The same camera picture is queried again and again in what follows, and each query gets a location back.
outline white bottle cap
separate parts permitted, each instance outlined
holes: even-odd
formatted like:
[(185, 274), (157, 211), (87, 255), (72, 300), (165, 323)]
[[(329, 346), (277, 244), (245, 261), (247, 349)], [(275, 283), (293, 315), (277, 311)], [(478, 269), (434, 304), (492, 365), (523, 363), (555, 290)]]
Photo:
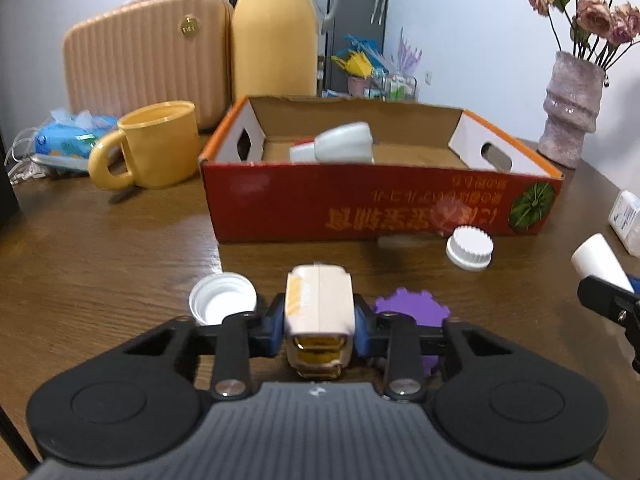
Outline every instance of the white bottle cap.
[(465, 270), (483, 270), (491, 261), (494, 241), (477, 227), (460, 226), (447, 241), (447, 256)]
[(234, 272), (205, 276), (189, 295), (191, 315), (200, 325), (219, 325), (226, 316), (254, 311), (256, 302), (252, 283)]
[(634, 291), (616, 255), (600, 233), (594, 234), (576, 249), (571, 263), (581, 279), (596, 276), (629, 292)]

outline yellow thermos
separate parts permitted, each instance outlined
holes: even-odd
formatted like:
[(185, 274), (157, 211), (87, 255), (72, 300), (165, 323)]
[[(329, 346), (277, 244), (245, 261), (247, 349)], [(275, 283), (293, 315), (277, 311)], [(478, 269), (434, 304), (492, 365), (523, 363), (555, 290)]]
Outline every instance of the yellow thermos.
[(312, 0), (238, 0), (231, 22), (234, 98), (316, 95), (319, 29)]

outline blue tissue pack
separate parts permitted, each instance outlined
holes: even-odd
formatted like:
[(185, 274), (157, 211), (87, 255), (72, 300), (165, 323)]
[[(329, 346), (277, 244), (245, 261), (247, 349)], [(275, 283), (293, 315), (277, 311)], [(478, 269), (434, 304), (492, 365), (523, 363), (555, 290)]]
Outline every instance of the blue tissue pack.
[(31, 159), (37, 164), (60, 170), (87, 171), (87, 159), (95, 143), (113, 131), (118, 120), (109, 116), (91, 116), (88, 112), (77, 116), (60, 112), (52, 112), (54, 120), (34, 134), (34, 155)]

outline screw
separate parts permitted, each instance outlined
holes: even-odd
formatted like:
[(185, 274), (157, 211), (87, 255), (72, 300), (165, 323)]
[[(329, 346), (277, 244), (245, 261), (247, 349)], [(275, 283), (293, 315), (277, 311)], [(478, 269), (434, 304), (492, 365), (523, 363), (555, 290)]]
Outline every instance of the screw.
[(420, 383), (414, 379), (396, 379), (391, 381), (389, 389), (398, 395), (413, 395), (420, 391)]
[(217, 383), (215, 390), (217, 394), (222, 395), (223, 397), (235, 397), (244, 393), (246, 390), (246, 384), (242, 381), (238, 381), (237, 379), (227, 379)]

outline purple bottle cap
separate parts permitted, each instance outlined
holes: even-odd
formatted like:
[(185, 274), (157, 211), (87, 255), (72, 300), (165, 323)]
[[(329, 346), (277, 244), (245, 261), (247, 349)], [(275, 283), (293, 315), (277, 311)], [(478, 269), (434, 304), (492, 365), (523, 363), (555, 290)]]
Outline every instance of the purple bottle cap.
[[(405, 288), (398, 288), (388, 298), (377, 298), (373, 310), (375, 312), (399, 312), (415, 319), (421, 326), (442, 326), (442, 322), (451, 314), (446, 306), (440, 305), (433, 299), (428, 290), (409, 292)], [(424, 374), (431, 375), (431, 371), (438, 365), (437, 356), (422, 358)]]

